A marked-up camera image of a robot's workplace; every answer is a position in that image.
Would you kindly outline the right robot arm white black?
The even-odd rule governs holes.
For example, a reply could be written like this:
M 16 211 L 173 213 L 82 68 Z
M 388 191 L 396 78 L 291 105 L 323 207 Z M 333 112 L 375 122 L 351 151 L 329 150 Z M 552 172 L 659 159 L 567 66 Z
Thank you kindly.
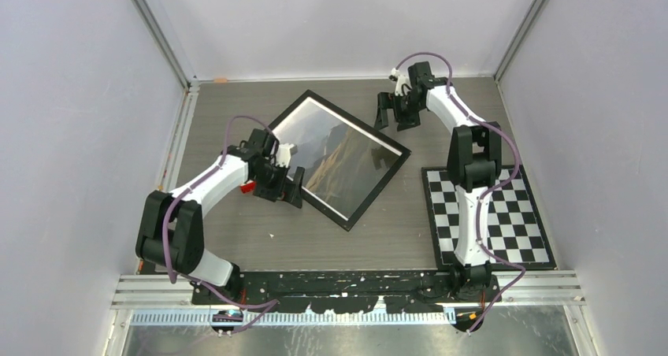
M 388 126 L 388 111 L 403 131 L 417 127 L 421 111 L 428 110 L 451 134 L 447 176 L 458 202 L 458 242 L 446 286 L 451 297 L 469 301 L 492 282 L 488 207 L 502 169 L 501 137 L 495 124 L 460 99 L 448 78 L 432 74 L 427 61 L 411 65 L 406 73 L 393 68 L 389 79 L 395 88 L 377 96 L 375 129 Z

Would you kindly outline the black picture frame with photo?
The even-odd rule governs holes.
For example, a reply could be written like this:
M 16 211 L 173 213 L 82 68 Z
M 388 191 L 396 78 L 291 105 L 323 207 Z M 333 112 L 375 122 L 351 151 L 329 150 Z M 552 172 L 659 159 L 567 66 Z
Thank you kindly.
M 294 144 L 289 176 L 303 168 L 302 197 L 349 232 L 411 155 L 406 146 L 312 90 L 270 128 Z

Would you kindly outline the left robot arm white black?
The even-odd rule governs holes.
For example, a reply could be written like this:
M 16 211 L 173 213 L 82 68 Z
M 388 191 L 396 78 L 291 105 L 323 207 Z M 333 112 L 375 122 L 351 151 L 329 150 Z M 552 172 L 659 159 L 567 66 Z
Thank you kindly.
M 290 176 L 298 147 L 282 143 L 270 131 L 256 128 L 249 139 L 226 146 L 213 164 L 188 183 L 169 192 L 153 191 L 144 203 L 135 254 L 161 265 L 171 280 L 190 278 L 224 304 L 243 290 L 240 267 L 207 250 L 204 218 L 227 194 L 246 184 L 254 196 L 302 207 L 305 169 Z

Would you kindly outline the black white checkerboard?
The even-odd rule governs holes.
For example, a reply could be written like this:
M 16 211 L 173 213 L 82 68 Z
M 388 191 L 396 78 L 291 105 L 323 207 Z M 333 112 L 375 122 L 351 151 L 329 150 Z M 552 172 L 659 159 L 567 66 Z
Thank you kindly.
M 421 181 L 431 228 L 436 268 L 446 271 L 456 261 L 458 200 L 444 167 L 424 167 Z M 557 265 L 532 188 L 523 166 L 511 183 L 492 193 L 488 209 L 488 249 L 495 256 L 529 271 Z

